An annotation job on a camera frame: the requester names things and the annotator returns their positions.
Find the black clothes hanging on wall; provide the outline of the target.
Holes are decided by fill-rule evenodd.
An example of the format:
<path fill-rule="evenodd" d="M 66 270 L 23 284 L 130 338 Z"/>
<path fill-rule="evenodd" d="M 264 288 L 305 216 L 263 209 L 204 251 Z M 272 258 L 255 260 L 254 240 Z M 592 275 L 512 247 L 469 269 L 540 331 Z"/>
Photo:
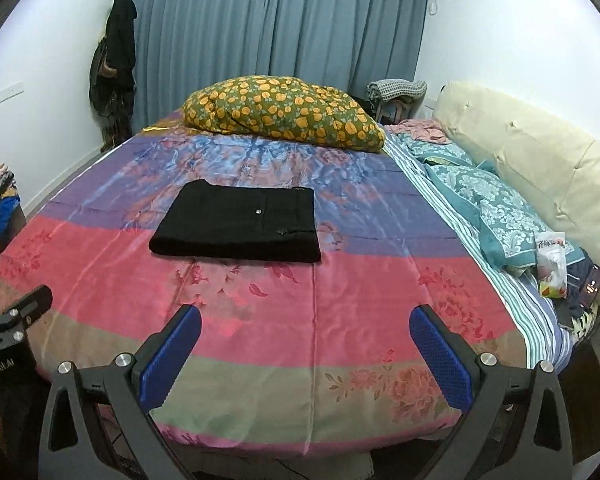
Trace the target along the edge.
<path fill-rule="evenodd" d="M 102 129 L 100 151 L 116 148 L 133 135 L 136 64 L 133 0 L 114 0 L 105 32 L 92 57 L 88 97 Z"/>

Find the white wall switch plate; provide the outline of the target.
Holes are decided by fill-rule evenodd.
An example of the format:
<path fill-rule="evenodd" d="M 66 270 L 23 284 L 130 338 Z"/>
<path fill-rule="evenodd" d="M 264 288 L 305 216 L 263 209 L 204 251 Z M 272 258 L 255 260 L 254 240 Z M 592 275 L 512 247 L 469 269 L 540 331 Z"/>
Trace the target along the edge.
<path fill-rule="evenodd" d="M 0 104 L 13 99 L 15 96 L 20 96 L 20 94 L 23 94 L 23 91 L 24 87 L 22 81 L 11 84 L 10 86 L 0 90 Z"/>

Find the dark small box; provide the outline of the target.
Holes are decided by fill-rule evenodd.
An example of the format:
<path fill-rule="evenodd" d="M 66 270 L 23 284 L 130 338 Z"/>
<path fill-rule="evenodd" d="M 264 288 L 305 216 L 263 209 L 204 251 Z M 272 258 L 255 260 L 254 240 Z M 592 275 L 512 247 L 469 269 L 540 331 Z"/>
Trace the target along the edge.
<path fill-rule="evenodd" d="M 600 292 L 600 266 L 593 264 L 588 276 L 583 281 L 579 292 L 580 307 L 585 310 L 590 310 L 594 301 Z"/>

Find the pile of clothes at left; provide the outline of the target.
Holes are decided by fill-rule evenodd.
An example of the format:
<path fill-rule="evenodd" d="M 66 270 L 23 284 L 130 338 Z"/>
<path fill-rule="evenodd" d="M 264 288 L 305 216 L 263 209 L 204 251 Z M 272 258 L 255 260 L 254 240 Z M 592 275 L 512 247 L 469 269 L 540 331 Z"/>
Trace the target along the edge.
<path fill-rule="evenodd" d="M 0 241 L 8 244 L 23 222 L 15 174 L 2 162 L 0 164 Z"/>

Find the pink floral pillow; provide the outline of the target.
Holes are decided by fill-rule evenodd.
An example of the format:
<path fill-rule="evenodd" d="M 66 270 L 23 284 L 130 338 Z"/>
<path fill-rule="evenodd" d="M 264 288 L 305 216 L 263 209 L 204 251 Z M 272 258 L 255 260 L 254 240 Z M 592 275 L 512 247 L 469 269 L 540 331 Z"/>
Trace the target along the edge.
<path fill-rule="evenodd" d="M 414 141 L 437 145 L 450 143 L 450 139 L 442 127 L 432 119 L 405 119 L 403 122 L 393 125 L 391 130 L 395 134 L 405 133 Z"/>

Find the black pants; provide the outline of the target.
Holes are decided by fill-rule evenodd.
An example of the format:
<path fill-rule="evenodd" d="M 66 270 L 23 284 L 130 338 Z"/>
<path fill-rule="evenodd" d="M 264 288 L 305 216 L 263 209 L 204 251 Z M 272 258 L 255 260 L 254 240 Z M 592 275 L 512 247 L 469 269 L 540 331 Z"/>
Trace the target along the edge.
<path fill-rule="evenodd" d="M 149 241 L 158 256 L 318 263 L 310 188 L 187 183 Z"/>

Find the beige padded headboard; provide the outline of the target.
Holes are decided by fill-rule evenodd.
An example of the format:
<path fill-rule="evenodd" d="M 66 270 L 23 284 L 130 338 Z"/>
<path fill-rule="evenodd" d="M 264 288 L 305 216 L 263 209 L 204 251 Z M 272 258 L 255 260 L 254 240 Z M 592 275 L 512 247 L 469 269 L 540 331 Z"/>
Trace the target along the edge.
<path fill-rule="evenodd" d="M 492 162 L 550 228 L 565 232 L 600 266 L 600 142 L 469 81 L 446 84 L 432 117 L 474 162 Z"/>

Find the white plastic snack bag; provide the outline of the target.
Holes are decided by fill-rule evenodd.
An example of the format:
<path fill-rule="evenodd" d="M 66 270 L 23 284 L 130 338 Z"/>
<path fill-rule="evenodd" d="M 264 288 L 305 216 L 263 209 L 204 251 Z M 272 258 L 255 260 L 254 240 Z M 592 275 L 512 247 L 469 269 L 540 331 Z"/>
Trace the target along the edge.
<path fill-rule="evenodd" d="M 534 234 L 536 275 L 543 297 L 560 299 L 567 296 L 566 241 L 563 232 Z"/>

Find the grey knitted folded blanket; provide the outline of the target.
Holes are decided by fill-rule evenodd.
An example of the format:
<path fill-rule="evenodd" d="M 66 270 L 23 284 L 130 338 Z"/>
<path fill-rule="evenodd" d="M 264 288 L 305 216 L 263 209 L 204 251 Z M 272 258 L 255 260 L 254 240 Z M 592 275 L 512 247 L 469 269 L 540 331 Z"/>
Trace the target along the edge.
<path fill-rule="evenodd" d="M 396 124 L 403 119 L 410 119 L 414 110 L 422 104 L 428 86 L 424 80 L 410 81 L 401 78 L 379 79 L 370 82 L 367 97 L 374 111 L 376 122 L 381 122 L 387 105 L 394 107 L 394 114 L 388 118 Z"/>

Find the teal floral blanket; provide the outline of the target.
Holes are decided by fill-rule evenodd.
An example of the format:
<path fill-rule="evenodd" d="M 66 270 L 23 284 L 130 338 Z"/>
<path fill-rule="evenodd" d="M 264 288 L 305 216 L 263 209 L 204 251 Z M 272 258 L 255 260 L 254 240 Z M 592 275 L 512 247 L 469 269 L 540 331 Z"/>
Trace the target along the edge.
<path fill-rule="evenodd" d="M 480 249 L 494 268 L 519 275 L 536 265 L 534 236 L 550 227 L 495 172 L 476 165 L 457 144 L 433 144 L 398 133 L 399 142 L 421 164 L 449 204 L 478 231 Z"/>

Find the blue-grey curtain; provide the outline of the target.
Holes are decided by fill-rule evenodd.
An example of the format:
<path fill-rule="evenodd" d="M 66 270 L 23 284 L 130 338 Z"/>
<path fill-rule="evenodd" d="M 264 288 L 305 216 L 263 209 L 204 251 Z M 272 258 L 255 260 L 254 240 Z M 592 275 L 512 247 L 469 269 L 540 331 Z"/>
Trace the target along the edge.
<path fill-rule="evenodd" d="M 242 75 L 295 76 L 364 98 L 415 75 L 427 0 L 134 0 L 141 129 L 195 90 Z"/>

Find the colourful striped floral bedspread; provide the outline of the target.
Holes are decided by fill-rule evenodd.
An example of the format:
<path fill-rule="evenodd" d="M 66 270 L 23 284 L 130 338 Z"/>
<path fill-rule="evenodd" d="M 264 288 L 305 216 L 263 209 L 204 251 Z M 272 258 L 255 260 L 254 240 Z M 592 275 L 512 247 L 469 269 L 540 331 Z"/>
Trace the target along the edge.
<path fill-rule="evenodd" d="M 149 242 L 198 179 L 312 188 L 319 263 L 173 259 Z M 202 315 L 192 356 L 155 420 L 186 445 L 307 456 L 454 424 L 408 333 L 429 304 L 479 352 L 515 366 L 527 343 L 486 274 L 384 154 L 252 136 L 136 136 L 34 216 L 0 257 L 0 311 L 38 285 L 38 365 L 108 363 L 182 304 Z"/>

